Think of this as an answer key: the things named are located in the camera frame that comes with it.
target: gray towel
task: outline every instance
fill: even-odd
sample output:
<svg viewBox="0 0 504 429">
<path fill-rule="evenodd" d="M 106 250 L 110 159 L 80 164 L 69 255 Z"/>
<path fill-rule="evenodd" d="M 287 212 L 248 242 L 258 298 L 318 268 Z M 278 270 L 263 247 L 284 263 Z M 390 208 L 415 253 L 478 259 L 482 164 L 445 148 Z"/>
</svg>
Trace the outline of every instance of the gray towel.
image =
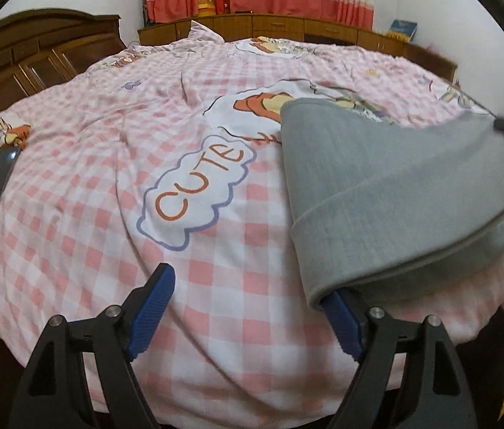
<svg viewBox="0 0 504 429">
<path fill-rule="evenodd" d="M 300 99 L 281 121 L 291 237 L 313 308 L 341 286 L 367 301 L 414 298 L 504 253 L 504 134 L 491 116 L 417 130 Z"/>
</svg>

